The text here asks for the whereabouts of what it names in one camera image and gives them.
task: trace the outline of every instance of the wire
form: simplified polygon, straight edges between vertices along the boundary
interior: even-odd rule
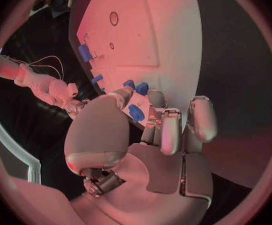
[[[62,80],[63,80],[63,79],[64,79],[64,69],[63,69],[63,64],[62,64],[62,62],[60,61],[59,57],[57,57],[57,56],[54,56],[54,55],[45,56],[45,57],[43,57],[43,58],[41,58],[41,59],[39,59],[39,60],[37,60],[37,61],[34,61],[34,62],[30,63],[30,64],[38,63],[38,62],[40,62],[40,61],[42,61],[42,60],[44,60],[44,59],[47,59],[47,58],[55,58],[55,59],[57,59],[57,60],[59,61],[60,66],[61,66],[61,70],[62,70]]]
[[[32,64],[29,64],[29,66],[31,66],[31,67],[48,67],[48,68],[52,68],[52,69],[54,69],[58,73],[60,80],[63,80],[61,78],[60,72],[55,67],[53,67],[53,66],[50,66],[50,65],[32,65]]]

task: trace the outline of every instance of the circular hole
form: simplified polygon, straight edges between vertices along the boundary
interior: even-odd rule
[[[119,16],[115,11],[110,13],[110,23],[113,26],[116,26],[119,23]]]

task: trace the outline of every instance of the blue clip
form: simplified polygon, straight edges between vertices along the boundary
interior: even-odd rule
[[[145,119],[144,113],[141,111],[141,109],[136,105],[130,105],[128,106],[129,114],[133,118],[134,123],[138,123],[139,121],[142,121]]]
[[[125,81],[122,85],[123,85],[124,87],[130,86],[133,90],[136,89],[133,80],[127,80],[127,81]]]
[[[98,81],[100,81],[102,79],[103,79],[103,76],[100,74],[100,75],[94,77],[93,79],[91,79],[91,83],[96,84]]]
[[[89,60],[94,59],[90,54],[89,48],[86,44],[82,44],[77,49],[85,63],[87,63]]]
[[[136,93],[141,94],[142,96],[147,95],[148,91],[149,91],[149,85],[146,82],[140,83],[136,87]]]

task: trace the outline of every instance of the dark floor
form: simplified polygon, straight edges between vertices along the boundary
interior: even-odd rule
[[[219,137],[234,138],[272,127],[272,58],[263,38],[234,1],[198,3],[203,51],[197,94],[209,96],[216,104]],[[64,63],[64,80],[77,83],[78,97],[93,99],[97,93],[68,42],[68,25],[69,14],[54,20],[44,9],[9,39],[2,54],[27,62],[56,55]],[[54,60],[46,63],[58,66]],[[48,69],[38,72],[54,76]],[[84,191],[82,179],[65,163],[63,144],[71,119],[64,111],[39,101],[29,89],[0,78],[0,120],[27,151],[39,158],[42,184],[59,189],[70,200]],[[130,142],[139,141],[141,131],[133,125],[130,131]],[[213,182],[213,203],[202,221],[204,225],[224,217],[250,192],[216,175]]]

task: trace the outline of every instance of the humanoid robot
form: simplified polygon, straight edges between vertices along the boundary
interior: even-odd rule
[[[206,96],[195,96],[189,103],[183,135],[180,110],[168,107],[161,91],[149,90],[148,121],[141,141],[130,145],[129,118],[122,110],[136,93],[133,87],[79,101],[74,99],[74,83],[37,74],[29,64],[2,55],[0,77],[29,87],[37,98],[65,109],[73,119],[64,144],[66,164],[84,177],[84,195],[106,214],[115,214],[122,224],[201,220],[213,195],[202,144],[217,134],[213,104]],[[134,122],[142,119],[137,105],[129,110]],[[189,210],[195,216],[185,214]]]

